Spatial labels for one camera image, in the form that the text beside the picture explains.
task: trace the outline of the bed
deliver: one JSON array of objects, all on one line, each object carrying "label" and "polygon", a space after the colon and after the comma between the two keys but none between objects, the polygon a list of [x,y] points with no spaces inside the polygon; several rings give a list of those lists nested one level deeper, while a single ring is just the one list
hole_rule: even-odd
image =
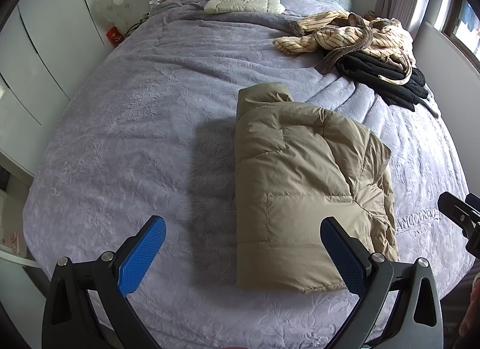
[{"label": "bed", "polygon": [[[281,0],[282,15],[206,15],[207,1],[154,7],[71,101],[23,211],[28,247],[47,275],[60,256],[79,262],[115,250],[157,214],[167,223],[166,241],[128,299],[162,347],[324,347],[355,295],[235,286],[237,93],[281,81],[296,101],[341,112],[389,146],[401,260],[428,258],[446,295],[473,257],[436,205],[444,191],[467,194],[443,120],[422,106],[388,107],[336,70],[320,75],[319,53],[292,57],[272,45],[288,34],[290,20],[349,2]],[[428,102],[436,108],[432,93]],[[93,303],[108,326],[98,298]],[[388,299],[373,334],[392,304]]]}]

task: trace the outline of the cream folded quilted garment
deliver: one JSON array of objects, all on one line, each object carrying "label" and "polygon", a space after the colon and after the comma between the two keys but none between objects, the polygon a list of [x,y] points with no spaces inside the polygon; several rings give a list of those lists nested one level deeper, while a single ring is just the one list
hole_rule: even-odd
[{"label": "cream folded quilted garment", "polygon": [[210,0],[204,6],[205,13],[263,12],[284,13],[280,0]]},{"label": "cream folded quilted garment", "polygon": [[327,216],[397,261],[387,146],[352,119],[294,102],[279,82],[242,89],[238,98],[237,285],[345,288],[320,241]]}]

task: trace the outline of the silver bolt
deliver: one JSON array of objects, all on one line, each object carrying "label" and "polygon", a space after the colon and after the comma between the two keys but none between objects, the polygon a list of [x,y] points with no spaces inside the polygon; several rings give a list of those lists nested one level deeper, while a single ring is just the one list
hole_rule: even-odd
[{"label": "silver bolt", "polygon": [[424,268],[428,267],[428,260],[426,258],[423,258],[423,257],[419,258],[418,263],[419,263],[420,266],[422,266]]},{"label": "silver bolt", "polygon": [[111,261],[113,260],[113,253],[112,252],[105,252],[102,254],[102,261]]},{"label": "silver bolt", "polygon": [[374,253],[371,255],[371,259],[374,260],[376,263],[382,263],[385,261],[385,256],[382,253]]},{"label": "silver bolt", "polygon": [[60,257],[57,261],[57,265],[59,267],[64,267],[68,263],[68,258],[67,257]]}]

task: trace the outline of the floor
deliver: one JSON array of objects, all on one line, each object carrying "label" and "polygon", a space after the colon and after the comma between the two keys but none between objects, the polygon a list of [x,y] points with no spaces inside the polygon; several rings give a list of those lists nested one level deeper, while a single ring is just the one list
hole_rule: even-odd
[{"label": "floor", "polygon": [[7,185],[6,199],[4,201],[3,217],[1,227],[3,236],[6,237],[12,232],[16,232],[20,237],[20,255],[26,257],[27,246],[23,237],[23,206],[27,200],[29,186],[18,180],[13,175]]}]

